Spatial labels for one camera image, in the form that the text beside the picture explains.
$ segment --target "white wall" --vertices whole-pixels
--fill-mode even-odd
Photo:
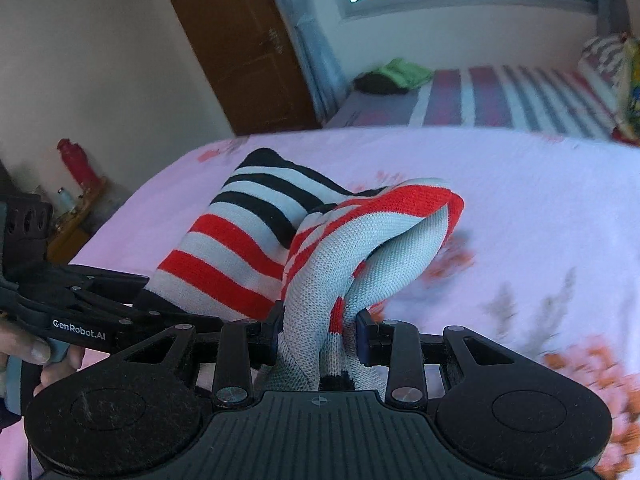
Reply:
[[[467,6],[343,20],[336,0],[314,0],[349,78],[394,57],[430,68],[484,64],[575,67],[596,17],[541,7]]]
[[[0,0],[0,158],[25,188],[64,184],[62,137],[135,190],[231,135],[169,0]]]

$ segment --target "sock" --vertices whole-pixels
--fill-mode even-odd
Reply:
[[[251,152],[162,261],[136,308],[264,319],[280,297],[284,263],[303,219],[351,196],[273,150]]]
[[[262,148],[249,154],[158,267],[135,306],[225,320],[285,303],[278,359],[256,387],[383,391],[354,320],[428,266],[462,199],[436,179],[351,194]]]

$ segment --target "floral print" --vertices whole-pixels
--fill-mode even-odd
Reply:
[[[387,173],[386,171],[377,171],[372,180],[366,183],[352,184],[348,186],[348,189],[353,190],[354,193],[360,193],[367,189],[376,189],[385,186],[395,186],[407,180],[407,177],[402,173]]]
[[[453,232],[418,279],[432,285],[468,269],[473,265],[474,254],[466,248],[467,243],[465,233]]]
[[[209,148],[198,155],[198,162],[207,162],[210,158],[215,158],[219,155],[230,155],[243,146],[250,136],[235,137],[229,140],[221,140],[215,143],[215,148]]]
[[[545,346],[558,334],[562,320],[569,310],[569,303],[575,293],[575,275],[575,267],[567,271],[559,292],[546,296],[540,303],[536,321],[531,323],[532,328],[517,335],[513,329],[517,320],[516,299],[511,284],[503,283],[495,299],[481,306],[495,320],[493,339],[529,359],[538,359]]]
[[[592,336],[565,352],[547,353],[543,363],[588,387],[606,403],[613,432],[596,472],[604,480],[618,480],[633,467],[633,456],[640,450],[640,374],[625,374],[602,336]]]
[[[564,142],[566,137],[548,134],[544,132],[531,132],[531,135],[535,135],[539,139],[546,140],[549,144],[559,144],[560,142]]]
[[[387,301],[388,300],[380,301],[380,303],[371,305],[368,308],[368,311],[371,314],[373,321],[375,321],[376,323],[380,323],[381,321],[385,320],[385,305]]]

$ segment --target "bed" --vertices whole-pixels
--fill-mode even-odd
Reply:
[[[640,447],[640,150],[494,128],[347,128],[223,140],[142,186],[75,263],[147,274],[258,147],[351,190],[446,179],[462,218],[425,273],[374,316],[441,333],[462,324],[588,384],[615,415],[608,479],[637,478]],[[90,364],[101,355],[90,352]],[[427,370],[430,395],[442,393]],[[0,435],[4,480],[26,477],[18,424]]]
[[[407,94],[353,91],[327,128],[476,126],[610,140],[615,126],[617,35],[589,40],[576,70],[479,66],[436,70]]]

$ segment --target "wooden shelf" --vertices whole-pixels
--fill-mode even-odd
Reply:
[[[107,186],[107,179],[102,177],[100,185],[84,194],[82,202],[73,213],[63,215],[63,221],[58,230],[49,237],[47,242],[47,260],[56,264],[68,264],[89,241],[91,237],[80,227],[80,224],[92,211]]]

